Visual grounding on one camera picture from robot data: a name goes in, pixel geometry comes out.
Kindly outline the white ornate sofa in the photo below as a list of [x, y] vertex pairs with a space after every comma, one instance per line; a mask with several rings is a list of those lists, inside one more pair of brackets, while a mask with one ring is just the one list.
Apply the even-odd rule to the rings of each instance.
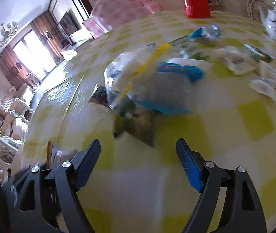
[[16, 149], [20, 148], [28, 131], [33, 96], [31, 87], [24, 83], [18, 90], [11, 86], [8, 93], [0, 97], [0, 138]]

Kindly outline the yellow checkered tablecloth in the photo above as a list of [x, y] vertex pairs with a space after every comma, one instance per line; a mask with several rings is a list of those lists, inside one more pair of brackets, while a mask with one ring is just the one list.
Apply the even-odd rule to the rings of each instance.
[[78, 192], [96, 232], [182, 231], [199, 193], [190, 186], [176, 154], [179, 138], [219, 167], [245, 167], [259, 194], [268, 231], [276, 227], [276, 102], [249, 88], [255, 73], [234, 76], [221, 61], [211, 59], [192, 112], [156, 122], [155, 147], [128, 134], [115, 139], [113, 114], [89, 103], [106, 66], [119, 54], [168, 43], [211, 24], [222, 31], [220, 46], [252, 45], [272, 55], [276, 65], [276, 41], [261, 24], [228, 12], [191, 19], [182, 10], [166, 10], [81, 46], [44, 93], [31, 119], [22, 164], [44, 162], [48, 141], [62, 149], [83, 150], [99, 139], [100, 157]]

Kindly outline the red thermos jug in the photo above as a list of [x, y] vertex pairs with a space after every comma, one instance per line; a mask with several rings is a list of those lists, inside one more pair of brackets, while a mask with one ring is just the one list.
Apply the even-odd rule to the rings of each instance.
[[185, 15], [189, 18], [210, 18], [211, 9], [207, 0], [184, 0]]

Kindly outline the dark green snack packet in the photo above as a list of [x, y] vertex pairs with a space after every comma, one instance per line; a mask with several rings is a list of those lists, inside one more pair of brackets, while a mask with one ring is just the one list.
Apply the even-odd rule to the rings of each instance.
[[118, 138], [126, 132], [150, 147], [155, 147], [155, 121], [158, 111], [144, 110], [138, 113], [129, 112], [124, 116], [115, 115], [113, 136]]

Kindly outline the chandelier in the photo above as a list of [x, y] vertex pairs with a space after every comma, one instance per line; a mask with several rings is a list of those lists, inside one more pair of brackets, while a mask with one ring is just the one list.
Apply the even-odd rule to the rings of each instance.
[[4, 23], [0, 26], [0, 47], [3, 47], [16, 35], [19, 25], [13, 21], [11, 24], [8, 23], [6, 26]]

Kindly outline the clear bread slice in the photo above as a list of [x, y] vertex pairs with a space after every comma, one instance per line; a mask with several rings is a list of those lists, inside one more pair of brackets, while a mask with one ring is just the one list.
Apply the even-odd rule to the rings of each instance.
[[249, 87], [276, 102], [276, 81], [260, 77], [250, 81]]

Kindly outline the pink checkered food cover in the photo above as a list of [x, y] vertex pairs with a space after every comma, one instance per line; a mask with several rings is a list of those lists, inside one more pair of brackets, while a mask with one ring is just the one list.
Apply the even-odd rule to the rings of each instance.
[[94, 38], [123, 24], [162, 11], [155, 0], [98, 0], [83, 25]]

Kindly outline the clear bag white pastry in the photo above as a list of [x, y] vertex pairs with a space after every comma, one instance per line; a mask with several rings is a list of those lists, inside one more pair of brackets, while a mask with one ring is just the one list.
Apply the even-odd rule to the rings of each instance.
[[217, 55], [224, 61], [227, 69], [237, 76], [245, 75], [258, 68], [258, 62], [254, 61], [247, 51], [235, 46], [219, 48]]

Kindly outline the blue white snack pack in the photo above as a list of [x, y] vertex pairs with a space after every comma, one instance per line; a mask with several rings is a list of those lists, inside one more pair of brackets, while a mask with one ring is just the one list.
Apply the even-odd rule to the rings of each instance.
[[164, 114], [189, 113], [194, 85], [204, 78], [210, 63], [173, 56], [171, 52], [160, 63], [140, 94], [124, 99], [114, 110], [124, 110], [127, 104], [133, 103]]

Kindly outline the yellow edged clear bag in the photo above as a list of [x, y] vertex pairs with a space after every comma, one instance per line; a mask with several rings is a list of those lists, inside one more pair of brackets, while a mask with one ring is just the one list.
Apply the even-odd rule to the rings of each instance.
[[113, 110], [124, 99], [140, 94], [171, 52], [170, 44], [162, 44], [118, 55], [104, 71], [109, 108]]

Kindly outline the orange white box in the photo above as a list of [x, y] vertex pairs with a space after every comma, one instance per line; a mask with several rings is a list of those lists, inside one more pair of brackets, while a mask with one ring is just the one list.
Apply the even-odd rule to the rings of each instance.
[[56, 168], [65, 161], [71, 161], [77, 152], [78, 150], [75, 147], [70, 149], [61, 149], [59, 146], [49, 140], [46, 151], [46, 168]]

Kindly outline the pink black chocolate pack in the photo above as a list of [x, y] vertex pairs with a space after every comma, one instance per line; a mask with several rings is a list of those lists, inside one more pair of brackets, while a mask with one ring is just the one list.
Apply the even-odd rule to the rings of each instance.
[[88, 102], [109, 108], [106, 88], [100, 84], [96, 84], [93, 93], [90, 97], [90, 100]]

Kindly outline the blue silver small packet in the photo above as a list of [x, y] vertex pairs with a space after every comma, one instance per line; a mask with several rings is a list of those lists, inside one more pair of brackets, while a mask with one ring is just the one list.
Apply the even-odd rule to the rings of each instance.
[[209, 25], [196, 29], [189, 35], [188, 39], [192, 42], [211, 45], [218, 41], [221, 35], [222, 32], [217, 26]]

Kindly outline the wall television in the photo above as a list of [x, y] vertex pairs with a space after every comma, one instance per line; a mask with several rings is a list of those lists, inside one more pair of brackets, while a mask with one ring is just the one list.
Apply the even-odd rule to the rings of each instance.
[[66, 12], [59, 23], [67, 36], [71, 36], [80, 30], [80, 25], [72, 12]]

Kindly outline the green white milk packet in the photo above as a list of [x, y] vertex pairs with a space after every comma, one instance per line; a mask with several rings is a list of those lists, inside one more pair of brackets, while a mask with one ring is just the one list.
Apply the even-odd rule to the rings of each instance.
[[184, 59], [197, 59], [207, 61], [210, 56], [200, 51], [197, 45], [190, 41], [188, 35], [182, 36], [170, 42], [173, 57]]

